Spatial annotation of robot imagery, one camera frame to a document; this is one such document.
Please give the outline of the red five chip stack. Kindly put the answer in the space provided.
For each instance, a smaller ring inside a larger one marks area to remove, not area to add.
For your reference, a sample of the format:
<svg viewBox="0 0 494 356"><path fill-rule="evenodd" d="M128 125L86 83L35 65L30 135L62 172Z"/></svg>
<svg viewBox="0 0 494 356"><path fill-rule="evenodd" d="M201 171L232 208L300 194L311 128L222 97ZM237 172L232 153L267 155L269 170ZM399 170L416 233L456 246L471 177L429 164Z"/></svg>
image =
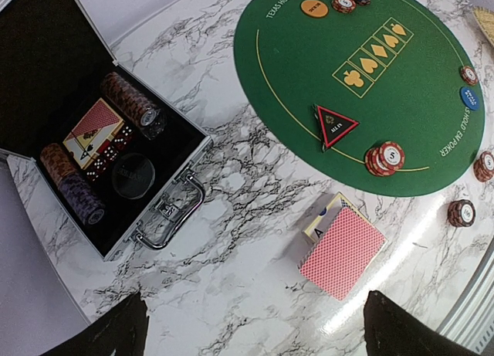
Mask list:
<svg viewBox="0 0 494 356"><path fill-rule="evenodd" d="M487 182L493 177L494 160L490 151L483 151L473 166L475 177L480 182Z"/></svg>

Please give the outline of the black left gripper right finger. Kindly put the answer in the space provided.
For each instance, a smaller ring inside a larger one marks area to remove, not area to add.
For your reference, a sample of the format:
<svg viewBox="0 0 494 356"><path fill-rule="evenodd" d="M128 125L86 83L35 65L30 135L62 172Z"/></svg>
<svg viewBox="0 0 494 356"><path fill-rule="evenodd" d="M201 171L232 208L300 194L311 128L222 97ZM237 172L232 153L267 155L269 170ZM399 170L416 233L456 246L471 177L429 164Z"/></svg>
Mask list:
<svg viewBox="0 0 494 356"><path fill-rule="evenodd" d="M378 290L369 292L364 305L364 340L371 356L474 355L425 326Z"/></svg>

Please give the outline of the orange big blind button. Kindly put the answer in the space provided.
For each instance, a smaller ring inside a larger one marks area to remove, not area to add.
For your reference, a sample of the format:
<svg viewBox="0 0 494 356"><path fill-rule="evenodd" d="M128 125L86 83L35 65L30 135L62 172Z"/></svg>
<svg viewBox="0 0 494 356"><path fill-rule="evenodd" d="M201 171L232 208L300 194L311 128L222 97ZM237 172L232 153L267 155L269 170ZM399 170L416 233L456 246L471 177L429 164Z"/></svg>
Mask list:
<svg viewBox="0 0 494 356"><path fill-rule="evenodd" d="M305 15L320 19L329 13L328 6L320 0L303 0L300 8Z"/></svg>

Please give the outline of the black hundred chip stack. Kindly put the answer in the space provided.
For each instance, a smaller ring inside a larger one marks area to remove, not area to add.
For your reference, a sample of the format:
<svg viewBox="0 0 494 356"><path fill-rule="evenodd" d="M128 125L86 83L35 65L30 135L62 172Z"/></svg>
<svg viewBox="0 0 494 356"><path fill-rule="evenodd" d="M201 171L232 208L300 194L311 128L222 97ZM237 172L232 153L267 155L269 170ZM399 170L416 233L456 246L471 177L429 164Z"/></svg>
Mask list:
<svg viewBox="0 0 494 356"><path fill-rule="evenodd" d="M470 227L475 222L475 207L467 199L453 201L448 206L448 221L456 227Z"/></svg>

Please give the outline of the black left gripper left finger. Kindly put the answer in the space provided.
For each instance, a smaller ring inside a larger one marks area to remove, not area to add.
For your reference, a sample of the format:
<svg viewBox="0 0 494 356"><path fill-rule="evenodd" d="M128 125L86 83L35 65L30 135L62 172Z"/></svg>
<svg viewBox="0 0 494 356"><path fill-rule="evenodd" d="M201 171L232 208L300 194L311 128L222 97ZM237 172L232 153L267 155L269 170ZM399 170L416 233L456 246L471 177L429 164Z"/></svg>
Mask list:
<svg viewBox="0 0 494 356"><path fill-rule="evenodd" d="M45 354L142 355L148 327L147 305L139 293L132 293L87 329Z"/></svg>

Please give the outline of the triangular all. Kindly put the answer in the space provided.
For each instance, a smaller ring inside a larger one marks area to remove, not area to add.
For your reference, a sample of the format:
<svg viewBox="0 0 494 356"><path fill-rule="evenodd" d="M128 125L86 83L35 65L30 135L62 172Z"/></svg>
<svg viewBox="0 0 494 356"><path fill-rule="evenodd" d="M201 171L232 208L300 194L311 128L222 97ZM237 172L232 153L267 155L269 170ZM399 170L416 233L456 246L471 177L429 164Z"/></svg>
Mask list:
<svg viewBox="0 0 494 356"><path fill-rule="evenodd" d="M337 142L359 126L360 122L318 104L312 105L313 114L320 129L322 152L332 148Z"/></svg>

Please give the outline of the red chips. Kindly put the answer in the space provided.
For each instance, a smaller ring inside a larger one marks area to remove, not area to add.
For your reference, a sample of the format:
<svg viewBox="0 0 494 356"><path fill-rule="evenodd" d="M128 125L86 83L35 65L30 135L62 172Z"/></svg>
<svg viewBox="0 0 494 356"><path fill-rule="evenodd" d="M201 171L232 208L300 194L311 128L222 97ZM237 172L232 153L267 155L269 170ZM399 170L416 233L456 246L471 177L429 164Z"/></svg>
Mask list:
<svg viewBox="0 0 494 356"><path fill-rule="evenodd" d="M378 177L389 177L404 166L403 148L395 141L385 141L380 146L370 148L364 157L367 170Z"/></svg>
<svg viewBox="0 0 494 356"><path fill-rule="evenodd" d="M460 76L469 86L475 86L479 81L475 70L471 66L462 66L460 68Z"/></svg>
<svg viewBox="0 0 494 356"><path fill-rule="evenodd" d="M333 0L332 7L338 12L348 14L355 10L356 2L354 0Z"/></svg>

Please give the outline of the blue small blind button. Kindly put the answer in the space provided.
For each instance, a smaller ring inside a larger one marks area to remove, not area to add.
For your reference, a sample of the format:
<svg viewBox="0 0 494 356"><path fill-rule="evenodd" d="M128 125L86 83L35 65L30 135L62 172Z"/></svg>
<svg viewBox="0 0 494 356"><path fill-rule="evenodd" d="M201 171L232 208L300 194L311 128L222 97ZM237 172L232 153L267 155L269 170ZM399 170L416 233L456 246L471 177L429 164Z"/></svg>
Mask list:
<svg viewBox="0 0 494 356"><path fill-rule="evenodd" d="M460 89L460 97L465 106L470 110L476 111L479 109L479 98L470 87L463 86Z"/></svg>

